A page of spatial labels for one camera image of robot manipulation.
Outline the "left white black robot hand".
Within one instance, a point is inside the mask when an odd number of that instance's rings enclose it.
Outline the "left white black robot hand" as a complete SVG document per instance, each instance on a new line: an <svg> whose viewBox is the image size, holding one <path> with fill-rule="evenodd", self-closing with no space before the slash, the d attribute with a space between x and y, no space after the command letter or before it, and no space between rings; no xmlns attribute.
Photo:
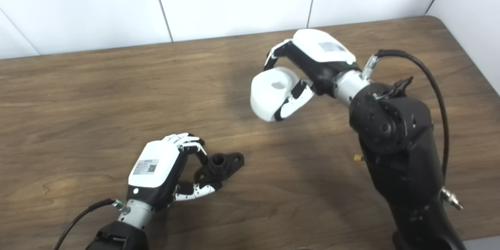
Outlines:
<svg viewBox="0 0 500 250"><path fill-rule="evenodd" d="M180 183L189 155L195 154L201 164L208 163L204 145L204 140L188 132L148 142L128 176L126 199L138 200L154 211L161 211L173 201L195 200L221 189L220 181Z"/></svg>

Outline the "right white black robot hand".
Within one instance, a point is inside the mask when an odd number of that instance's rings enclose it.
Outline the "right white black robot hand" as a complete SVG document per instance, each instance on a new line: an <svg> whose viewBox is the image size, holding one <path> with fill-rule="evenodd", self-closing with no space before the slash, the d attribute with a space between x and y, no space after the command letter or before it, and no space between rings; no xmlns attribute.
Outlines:
<svg viewBox="0 0 500 250"><path fill-rule="evenodd" d="M329 95L349 107L368 86L356 58L330 34L300 29L275 45L251 85L251 107L266 122L282 121L314 96Z"/></svg>

